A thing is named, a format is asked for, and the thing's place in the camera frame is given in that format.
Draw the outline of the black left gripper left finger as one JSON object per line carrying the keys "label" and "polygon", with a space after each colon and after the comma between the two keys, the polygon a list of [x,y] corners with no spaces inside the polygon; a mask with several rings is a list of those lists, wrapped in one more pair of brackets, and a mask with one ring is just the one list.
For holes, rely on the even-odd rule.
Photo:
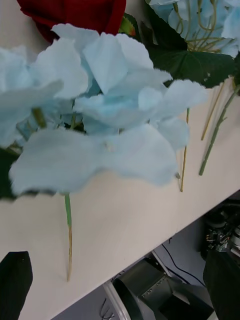
{"label": "black left gripper left finger", "polygon": [[0,320],[19,318],[32,282],[29,252],[9,252],[0,262]]}

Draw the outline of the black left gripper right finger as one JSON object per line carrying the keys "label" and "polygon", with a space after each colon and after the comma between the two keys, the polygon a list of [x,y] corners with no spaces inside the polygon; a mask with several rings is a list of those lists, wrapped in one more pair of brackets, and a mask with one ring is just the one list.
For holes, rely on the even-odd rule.
{"label": "black left gripper right finger", "polygon": [[240,320],[240,266],[227,253],[209,251],[203,281],[219,320]]}

